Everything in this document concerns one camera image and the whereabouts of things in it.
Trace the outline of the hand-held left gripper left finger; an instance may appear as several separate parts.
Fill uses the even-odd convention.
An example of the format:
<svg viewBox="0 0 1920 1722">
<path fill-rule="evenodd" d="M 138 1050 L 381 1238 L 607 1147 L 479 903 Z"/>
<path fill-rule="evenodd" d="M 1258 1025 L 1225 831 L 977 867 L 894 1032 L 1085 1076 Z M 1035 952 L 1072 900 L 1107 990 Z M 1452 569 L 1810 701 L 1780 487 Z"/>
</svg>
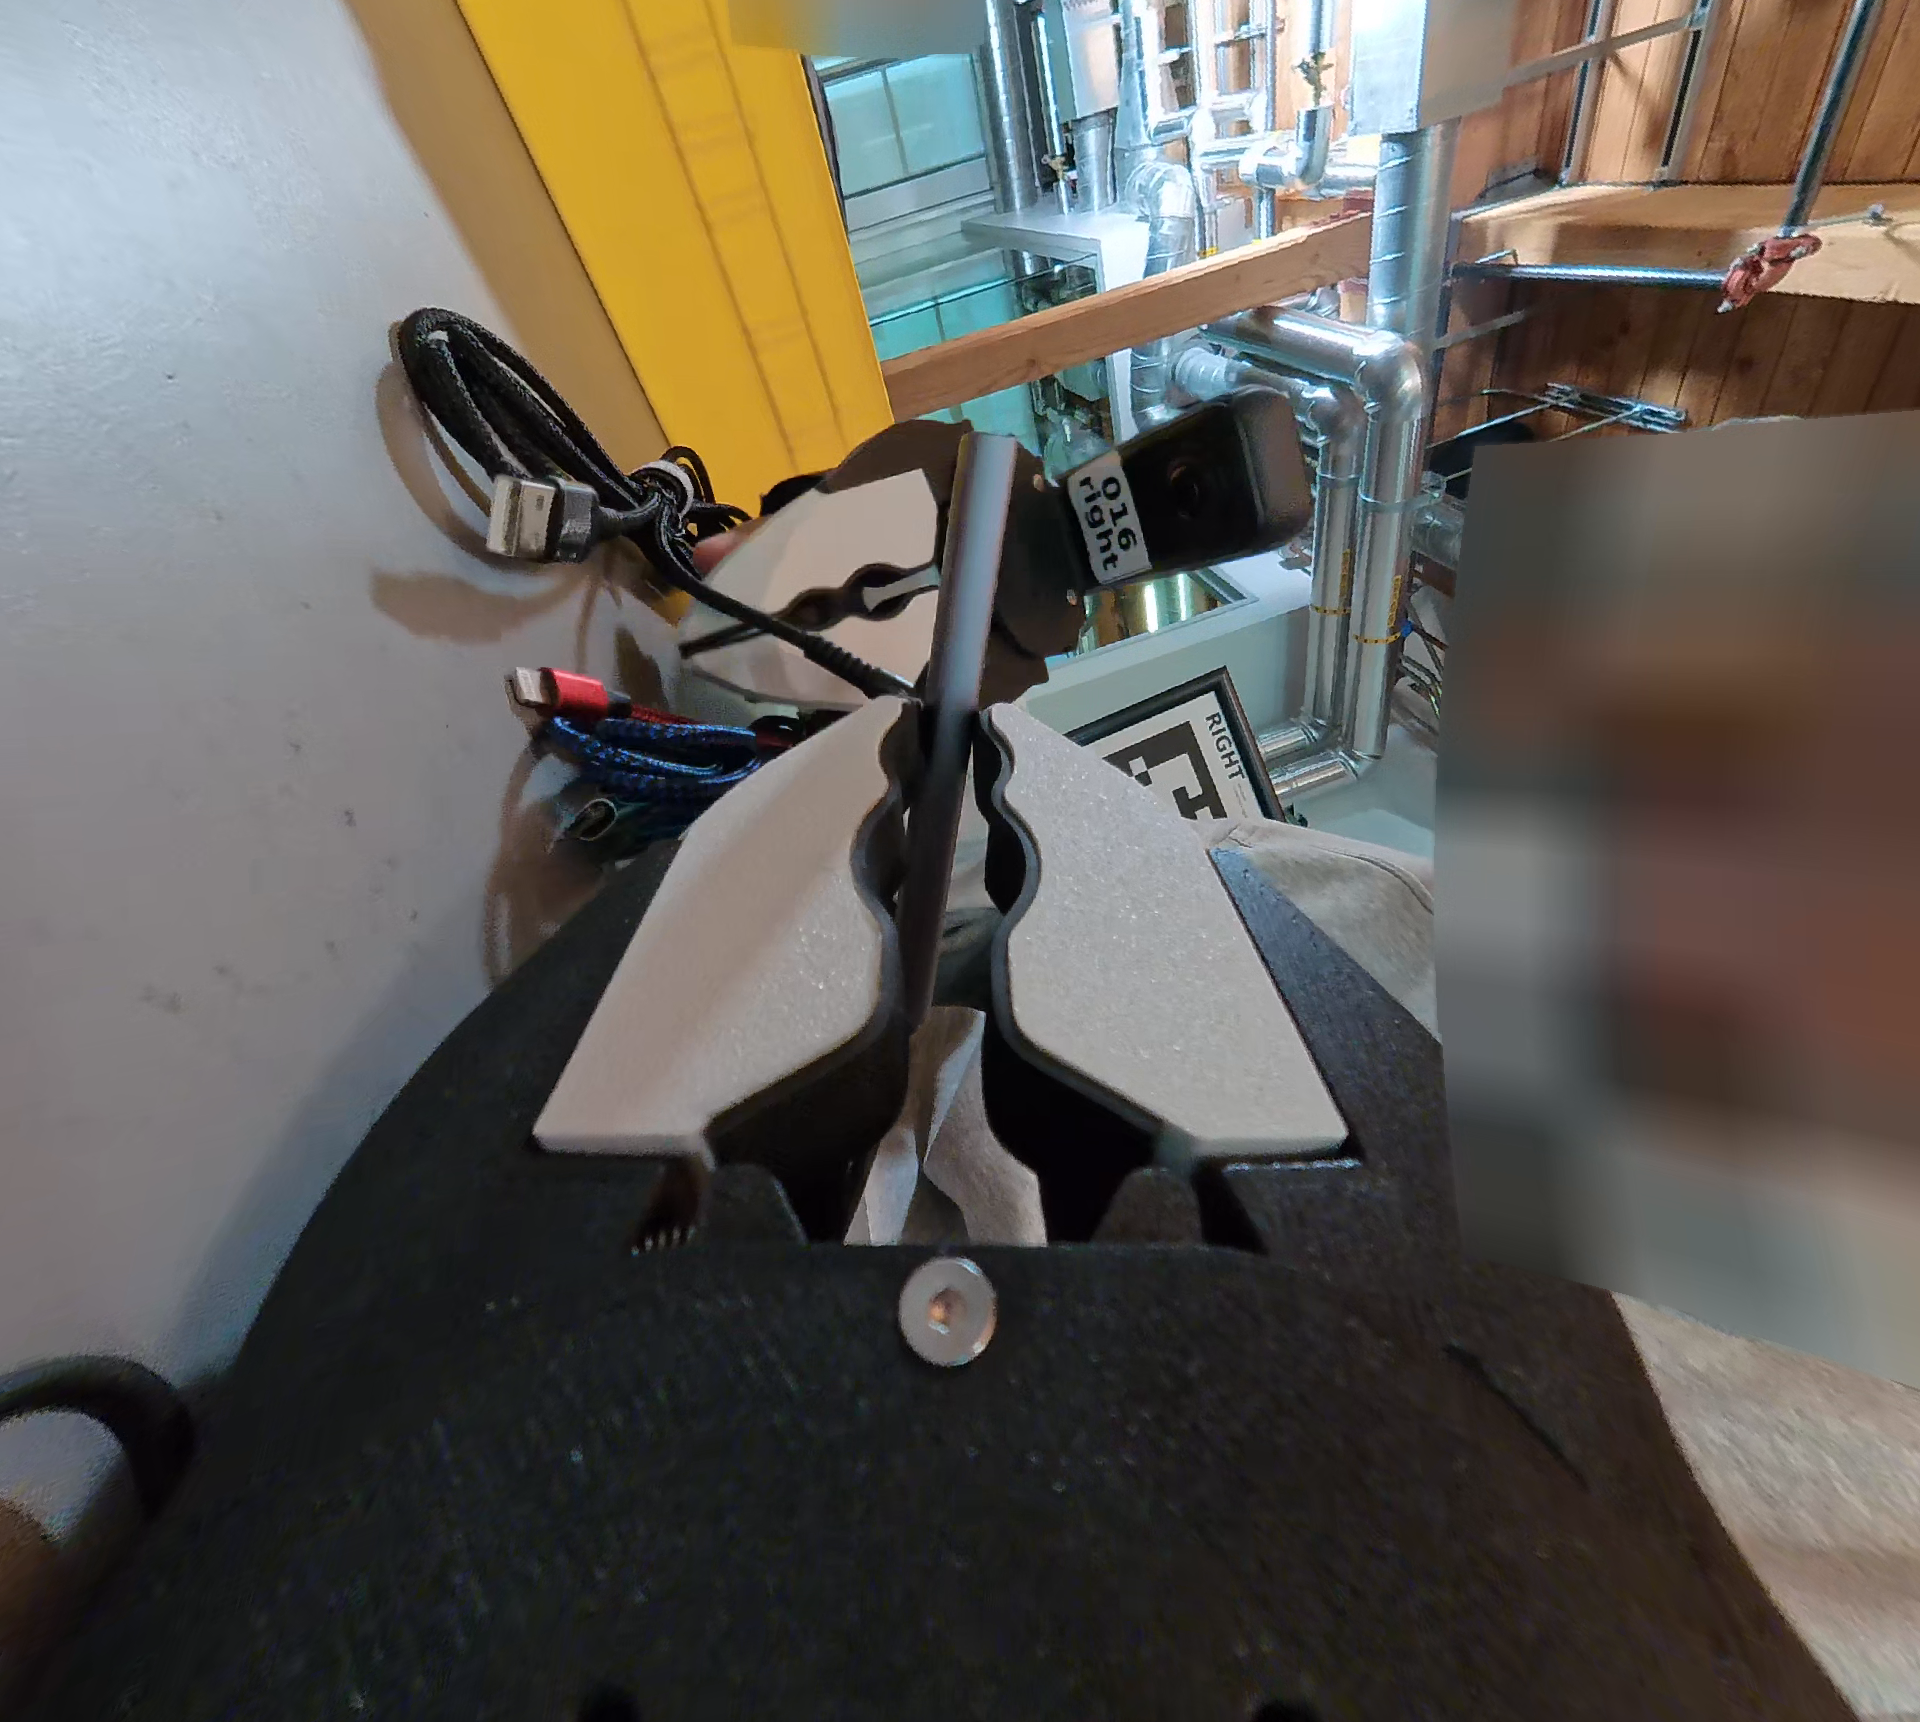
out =
<svg viewBox="0 0 1920 1722">
<path fill-rule="evenodd" d="M 869 701 L 683 834 L 567 1056 L 547 1154 L 723 1159 L 883 1025 L 899 937 L 858 845 L 899 843 L 919 711 Z"/>
</svg>

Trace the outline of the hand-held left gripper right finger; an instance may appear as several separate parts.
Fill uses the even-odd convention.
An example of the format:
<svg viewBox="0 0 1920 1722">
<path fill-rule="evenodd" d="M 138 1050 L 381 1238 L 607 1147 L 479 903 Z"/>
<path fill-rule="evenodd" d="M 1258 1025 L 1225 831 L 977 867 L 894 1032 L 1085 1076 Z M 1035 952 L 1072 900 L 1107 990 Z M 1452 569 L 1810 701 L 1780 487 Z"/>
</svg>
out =
<svg viewBox="0 0 1920 1722">
<path fill-rule="evenodd" d="M 1323 1159 L 1341 1118 L 1197 827 L 1022 707 L 977 720 L 996 1025 L 1157 1159 Z"/>
</svg>

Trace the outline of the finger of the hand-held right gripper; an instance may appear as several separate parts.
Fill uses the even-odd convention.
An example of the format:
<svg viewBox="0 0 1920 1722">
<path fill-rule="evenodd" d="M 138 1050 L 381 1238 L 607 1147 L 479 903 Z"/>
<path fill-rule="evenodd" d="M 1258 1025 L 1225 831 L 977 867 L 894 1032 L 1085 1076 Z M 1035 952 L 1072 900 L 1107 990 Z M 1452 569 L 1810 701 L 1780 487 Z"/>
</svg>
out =
<svg viewBox="0 0 1920 1722">
<path fill-rule="evenodd" d="M 701 582 L 853 657 L 925 657 L 938 606 L 943 503 L 921 469 L 806 490 L 752 526 Z"/>
<path fill-rule="evenodd" d="M 937 606 L 937 589 L 919 589 L 883 620 L 850 613 L 821 633 L 861 664 L 902 679 L 905 683 L 915 683 L 927 664 Z M 745 631 L 733 642 L 705 653 L 692 650 L 692 642 L 714 639 L 724 631 L 745 629 L 705 606 L 687 607 L 682 623 L 682 660 L 701 683 L 764 705 L 861 707 L 865 701 L 858 686 L 815 667 L 789 642 L 776 638 Z"/>
</svg>

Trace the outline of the grey usb hub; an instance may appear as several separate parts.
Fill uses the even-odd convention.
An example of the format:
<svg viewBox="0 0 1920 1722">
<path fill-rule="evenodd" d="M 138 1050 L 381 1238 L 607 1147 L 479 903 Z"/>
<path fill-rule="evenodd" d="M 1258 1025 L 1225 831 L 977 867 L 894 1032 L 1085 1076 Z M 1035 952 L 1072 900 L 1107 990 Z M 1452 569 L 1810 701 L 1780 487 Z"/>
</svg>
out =
<svg viewBox="0 0 1920 1722">
<path fill-rule="evenodd" d="M 919 717 L 921 776 L 908 808 L 908 856 L 899 892 L 902 1025 L 908 1037 L 919 1037 L 933 1005 L 971 724 L 977 720 L 1019 459 L 1019 441 L 1002 434 L 971 431 L 956 450 Z"/>
</svg>

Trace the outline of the white desk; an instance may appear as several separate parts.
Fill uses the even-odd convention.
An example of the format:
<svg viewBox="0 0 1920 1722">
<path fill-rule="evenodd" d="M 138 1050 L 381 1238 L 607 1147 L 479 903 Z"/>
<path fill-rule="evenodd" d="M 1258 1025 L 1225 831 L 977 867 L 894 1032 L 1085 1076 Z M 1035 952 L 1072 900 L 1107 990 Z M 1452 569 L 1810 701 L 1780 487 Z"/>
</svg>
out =
<svg viewBox="0 0 1920 1722">
<path fill-rule="evenodd" d="M 651 411 L 451 0 L 2 0 L 2 1371 L 210 1380 L 589 871 L 501 679 L 640 683 L 485 559 L 392 365 L 456 308 Z"/>
</svg>

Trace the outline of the grey sweatshirt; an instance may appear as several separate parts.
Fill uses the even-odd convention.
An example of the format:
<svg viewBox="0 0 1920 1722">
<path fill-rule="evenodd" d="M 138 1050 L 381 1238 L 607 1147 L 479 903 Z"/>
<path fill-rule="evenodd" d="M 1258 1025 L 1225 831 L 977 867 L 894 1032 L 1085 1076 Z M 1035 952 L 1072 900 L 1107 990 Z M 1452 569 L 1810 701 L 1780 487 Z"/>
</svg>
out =
<svg viewBox="0 0 1920 1722">
<path fill-rule="evenodd" d="M 1217 853 L 1360 1157 L 1194 1185 L 1072 1091 L 933 1113 L 905 1244 L 1088 1242 L 1031 1291 L 1044 1448 L 880 1568 L 893 1720 L 1913 1720 L 1916 1393 L 1455 1260 L 1426 867 Z"/>
</svg>

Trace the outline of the wooden railing beam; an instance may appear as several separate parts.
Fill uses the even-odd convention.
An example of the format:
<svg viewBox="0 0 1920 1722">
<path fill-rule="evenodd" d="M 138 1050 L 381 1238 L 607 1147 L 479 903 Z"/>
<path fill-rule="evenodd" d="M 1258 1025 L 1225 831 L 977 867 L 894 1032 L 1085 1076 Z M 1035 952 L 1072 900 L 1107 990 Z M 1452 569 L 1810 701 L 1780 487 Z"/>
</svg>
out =
<svg viewBox="0 0 1920 1722">
<path fill-rule="evenodd" d="M 1063 303 L 883 365 L 894 419 L 960 409 L 1094 358 L 1282 303 L 1369 270 L 1366 215 L 1307 223 L 1184 270 Z"/>
</svg>

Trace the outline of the framed black white marker sign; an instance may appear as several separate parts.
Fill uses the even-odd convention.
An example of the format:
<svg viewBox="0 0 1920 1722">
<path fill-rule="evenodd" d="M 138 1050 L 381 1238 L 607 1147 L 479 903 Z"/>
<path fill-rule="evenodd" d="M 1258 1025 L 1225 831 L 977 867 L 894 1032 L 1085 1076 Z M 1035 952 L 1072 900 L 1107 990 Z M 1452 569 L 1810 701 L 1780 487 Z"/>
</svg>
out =
<svg viewBox="0 0 1920 1722">
<path fill-rule="evenodd" d="M 1075 729 L 1069 739 L 1192 824 L 1282 818 L 1258 739 L 1225 667 Z"/>
</svg>

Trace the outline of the yellow folding panel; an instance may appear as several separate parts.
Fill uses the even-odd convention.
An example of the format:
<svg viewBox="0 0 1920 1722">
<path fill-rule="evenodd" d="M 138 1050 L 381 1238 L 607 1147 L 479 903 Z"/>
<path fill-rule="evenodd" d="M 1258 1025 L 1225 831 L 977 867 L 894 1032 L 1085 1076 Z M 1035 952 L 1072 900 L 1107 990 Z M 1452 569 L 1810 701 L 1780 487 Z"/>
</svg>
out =
<svg viewBox="0 0 1920 1722">
<path fill-rule="evenodd" d="M 723 503 L 893 411 L 805 64 L 724 0 L 456 0 L 670 446 Z"/>
</svg>

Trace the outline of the red pipe clamp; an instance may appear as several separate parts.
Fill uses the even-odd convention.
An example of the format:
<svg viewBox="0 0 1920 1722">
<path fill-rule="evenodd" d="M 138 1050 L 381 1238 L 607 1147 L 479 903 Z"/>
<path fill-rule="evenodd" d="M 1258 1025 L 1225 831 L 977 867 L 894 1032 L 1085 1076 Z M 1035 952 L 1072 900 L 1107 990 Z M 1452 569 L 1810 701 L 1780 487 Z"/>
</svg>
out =
<svg viewBox="0 0 1920 1722">
<path fill-rule="evenodd" d="M 1807 230 L 1766 236 L 1749 245 L 1722 273 L 1716 315 L 1737 315 L 1759 296 L 1769 295 L 1784 277 L 1822 251 L 1822 237 Z"/>
</svg>

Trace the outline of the silver duct pipes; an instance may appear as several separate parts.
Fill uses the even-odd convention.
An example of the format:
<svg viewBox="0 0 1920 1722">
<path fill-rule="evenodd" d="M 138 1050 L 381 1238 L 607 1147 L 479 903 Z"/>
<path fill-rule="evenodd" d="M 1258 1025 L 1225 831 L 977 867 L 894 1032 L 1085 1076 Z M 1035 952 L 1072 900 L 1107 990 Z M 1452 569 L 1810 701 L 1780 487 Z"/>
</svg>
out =
<svg viewBox="0 0 1920 1722">
<path fill-rule="evenodd" d="M 1301 720 L 1263 742 L 1282 805 L 1352 782 L 1386 752 L 1455 139 L 1458 122 L 1442 122 L 1380 142 L 1366 323 L 1258 308 L 1207 325 L 1231 352 L 1187 343 L 1173 358 L 1173 386 L 1192 399 L 1286 383 L 1320 441 Z"/>
</svg>

